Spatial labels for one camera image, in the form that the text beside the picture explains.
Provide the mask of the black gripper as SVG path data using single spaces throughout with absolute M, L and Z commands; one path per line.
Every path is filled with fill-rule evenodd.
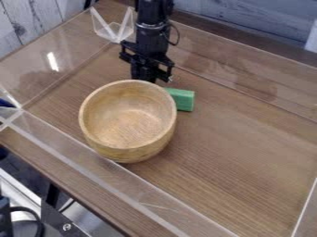
M 119 58 L 131 66 L 132 80 L 155 83 L 168 82 L 172 77 L 175 62 L 167 57 L 172 24 L 136 24 L 136 39 L 134 42 L 120 41 Z

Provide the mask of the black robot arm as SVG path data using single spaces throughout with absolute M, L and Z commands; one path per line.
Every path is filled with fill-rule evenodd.
M 130 64 L 134 80 L 167 82 L 175 66 L 167 57 L 168 46 L 178 44 L 170 41 L 174 0 L 135 0 L 135 11 L 136 39 L 120 41 L 119 58 Z

